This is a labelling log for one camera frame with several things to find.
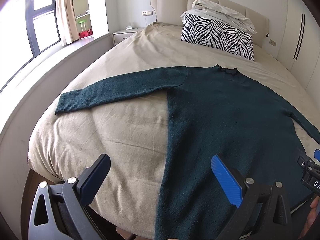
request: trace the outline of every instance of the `sweater sleeve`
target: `sweater sleeve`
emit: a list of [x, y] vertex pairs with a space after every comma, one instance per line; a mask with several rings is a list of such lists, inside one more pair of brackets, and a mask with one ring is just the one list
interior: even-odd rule
[[179, 66], [154, 68], [106, 78], [84, 89], [63, 93], [55, 114], [92, 108], [176, 87], [183, 84], [186, 76], [187, 68]]
[[312, 125], [307, 118], [304, 117], [294, 106], [292, 106], [287, 100], [275, 93], [273, 90], [269, 89], [271, 96], [280, 103], [284, 108], [285, 114], [295, 120], [306, 132], [313, 138], [317, 143], [320, 144], [320, 133], [318, 129]]

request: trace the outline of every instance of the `bed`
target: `bed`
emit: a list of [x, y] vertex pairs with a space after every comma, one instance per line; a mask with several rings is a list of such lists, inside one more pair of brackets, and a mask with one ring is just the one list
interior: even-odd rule
[[[194, 0], [151, 0], [158, 22], [108, 51], [77, 76], [63, 92], [82, 89], [101, 79], [156, 67], [197, 66], [237, 68], [268, 86], [295, 106], [320, 129], [319, 111], [298, 81], [261, 47], [268, 19], [228, 0], [211, 0], [237, 10], [256, 27], [255, 61], [228, 52], [181, 41], [181, 13]], [[92, 165], [101, 153], [112, 169], [91, 207], [116, 226], [153, 239], [157, 198], [167, 147], [165, 92], [55, 115], [59, 97], [34, 128], [29, 143], [29, 166], [53, 182], [67, 180]], [[306, 153], [313, 158], [319, 145], [294, 123]]]

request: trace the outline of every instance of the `upholstered headboard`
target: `upholstered headboard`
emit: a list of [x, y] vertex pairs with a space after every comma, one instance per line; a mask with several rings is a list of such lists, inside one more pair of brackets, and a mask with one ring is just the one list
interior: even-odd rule
[[[180, 15], [183, 12], [192, 9], [192, 3], [194, 1], [195, 0], [151, 0], [151, 6], [156, 13], [157, 21], [175, 25], [182, 25]], [[248, 17], [252, 21], [257, 31], [257, 33], [252, 36], [253, 43], [262, 47], [264, 38], [269, 32], [268, 18], [247, 7], [244, 7], [235, 2], [231, 2], [229, 0], [210, 1], [238, 11], [239, 13]]]

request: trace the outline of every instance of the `curtain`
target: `curtain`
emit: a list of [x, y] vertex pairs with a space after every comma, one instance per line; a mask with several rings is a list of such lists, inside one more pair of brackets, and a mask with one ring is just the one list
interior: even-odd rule
[[73, 0], [56, 0], [57, 23], [63, 45], [79, 39]]

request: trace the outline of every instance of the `zebra print pillow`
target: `zebra print pillow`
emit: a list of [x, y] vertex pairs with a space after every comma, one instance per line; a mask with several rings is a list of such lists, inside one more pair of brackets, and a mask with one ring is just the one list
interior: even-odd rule
[[251, 34], [224, 22], [185, 14], [181, 40], [221, 49], [254, 61]]

